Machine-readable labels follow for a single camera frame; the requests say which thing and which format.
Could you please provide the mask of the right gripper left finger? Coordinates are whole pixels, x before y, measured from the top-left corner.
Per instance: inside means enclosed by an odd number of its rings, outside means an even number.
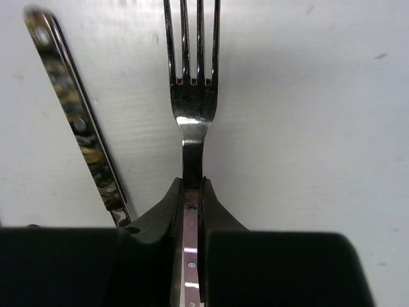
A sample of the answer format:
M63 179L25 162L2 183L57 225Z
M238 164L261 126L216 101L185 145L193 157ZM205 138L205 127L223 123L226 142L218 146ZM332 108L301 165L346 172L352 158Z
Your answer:
M1 228L1 305L168 306L182 189L126 227Z

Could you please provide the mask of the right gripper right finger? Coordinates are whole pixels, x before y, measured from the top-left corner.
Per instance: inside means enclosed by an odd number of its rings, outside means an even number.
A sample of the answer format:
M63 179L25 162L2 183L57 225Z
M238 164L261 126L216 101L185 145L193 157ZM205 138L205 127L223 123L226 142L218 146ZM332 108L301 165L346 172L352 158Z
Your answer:
M207 306L373 306L351 242L339 233L251 231L201 186L201 292Z

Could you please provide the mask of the fork with pink handle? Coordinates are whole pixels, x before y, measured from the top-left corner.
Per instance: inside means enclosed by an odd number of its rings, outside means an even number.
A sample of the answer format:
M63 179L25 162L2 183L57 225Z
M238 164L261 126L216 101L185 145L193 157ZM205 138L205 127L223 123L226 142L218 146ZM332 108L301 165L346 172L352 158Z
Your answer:
M217 110L220 49L220 1L215 2L212 40L212 76L205 77L204 4L197 2L197 77L190 75L189 21L186 1L180 3L182 76L177 77L174 38L169 1L164 1L169 90L174 119L181 133L182 181L184 192L182 228L182 273L185 306L200 306L199 286L199 202L203 181L205 136Z

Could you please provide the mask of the fork with dark handle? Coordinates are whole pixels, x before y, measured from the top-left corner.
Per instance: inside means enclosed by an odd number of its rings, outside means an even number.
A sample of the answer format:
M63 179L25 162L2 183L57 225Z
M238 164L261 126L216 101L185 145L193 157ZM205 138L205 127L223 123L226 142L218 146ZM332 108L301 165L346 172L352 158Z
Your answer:
M125 227L131 223L127 197L57 18L45 8L29 6L24 22L102 202L114 224Z

